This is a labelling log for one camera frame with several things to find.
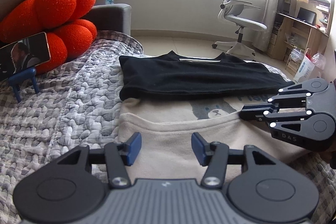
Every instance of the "blue stool-shaped phone holder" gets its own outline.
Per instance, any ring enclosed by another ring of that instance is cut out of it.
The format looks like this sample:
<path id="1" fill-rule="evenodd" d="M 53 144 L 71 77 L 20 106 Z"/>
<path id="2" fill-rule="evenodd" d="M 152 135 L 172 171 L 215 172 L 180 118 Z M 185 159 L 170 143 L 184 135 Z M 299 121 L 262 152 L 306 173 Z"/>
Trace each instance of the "blue stool-shaped phone holder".
<path id="1" fill-rule="evenodd" d="M 23 81 L 27 80 L 27 79 L 31 79 L 31 81 L 33 82 L 33 87 L 34 87 L 35 93 L 37 94 L 37 93 L 40 92 L 40 90 L 37 86 L 37 83 L 36 83 L 35 75 L 36 75 L 36 69 L 34 67 L 32 67 L 32 68 L 26 69 L 24 71 L 21 71 L 17 74 L 14 74 L 10 78 L 8 78 L 8 83 L 13 88 L 15 97 L 16 97 L 18 102 L 21 102 L 21 97 L 19 95 L 19 90 L 20 90 L 19 84 L 22 83 Z"/>

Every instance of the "metal screw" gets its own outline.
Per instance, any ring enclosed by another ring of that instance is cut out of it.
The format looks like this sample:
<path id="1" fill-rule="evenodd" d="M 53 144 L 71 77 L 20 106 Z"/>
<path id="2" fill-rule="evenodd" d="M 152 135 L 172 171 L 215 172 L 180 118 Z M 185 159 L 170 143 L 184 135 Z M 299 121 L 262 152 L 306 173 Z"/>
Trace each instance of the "metal screw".
<path id="1" fill-rule="evenodd" d="M 220 183 L 220 179 L 216 177 L 207 177 L 204 179 L 204 183 L 208 186 L 216 186 Z"/>
<path id="2" fill-rule="evenodd" d="M 126 186 L 128 184 L 128 181 L 126 178 L 116 177 L 113 178 L 112 183 L 117 186 Z"/>

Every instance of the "shopping bag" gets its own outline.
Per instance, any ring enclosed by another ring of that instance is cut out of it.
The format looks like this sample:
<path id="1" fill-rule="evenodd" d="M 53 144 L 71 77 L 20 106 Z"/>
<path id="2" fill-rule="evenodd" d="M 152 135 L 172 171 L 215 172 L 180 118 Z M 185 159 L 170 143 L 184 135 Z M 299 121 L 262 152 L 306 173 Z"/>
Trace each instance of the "shopping bag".
<path id="1" fill-rule="evenodd" d="M 322 70 L 316 67 L 308 57 L 304 56 L 294 80 L 300 83 L 317 77 L 322 77 Z"/>

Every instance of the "baseboard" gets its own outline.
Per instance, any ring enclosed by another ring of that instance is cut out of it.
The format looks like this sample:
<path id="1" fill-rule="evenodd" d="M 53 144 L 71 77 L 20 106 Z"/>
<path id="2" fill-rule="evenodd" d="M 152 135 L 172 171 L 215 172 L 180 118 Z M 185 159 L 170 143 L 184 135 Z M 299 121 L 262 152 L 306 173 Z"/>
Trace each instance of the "baseboard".
<path id="1" fill-rule="evenodd" d="M 209 41 L 234 41 L 238 38 L 221 37 L 219 35 L 206 34 L 206 33 L 194 33 L 194 32 L 181 32 L 181 31 L 165 31 L 165 30 L 131 30 L 132 37 L 182 37 L 191 39 L 201 39 Z M 251 41 L 243 40 L 243 44 L 249 46 L 252 45 Z"/>

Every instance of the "phone screen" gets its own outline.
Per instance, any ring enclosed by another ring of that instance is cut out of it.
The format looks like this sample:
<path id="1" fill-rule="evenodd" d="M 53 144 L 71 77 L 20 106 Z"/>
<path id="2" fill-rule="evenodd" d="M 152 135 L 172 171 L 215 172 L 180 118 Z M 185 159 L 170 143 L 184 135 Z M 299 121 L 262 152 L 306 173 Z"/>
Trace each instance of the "phone screen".
<path id="1" fill-rule="evenodd" d="M 50 60 L 45 32 L 0 48 L 0 81 Z"/>

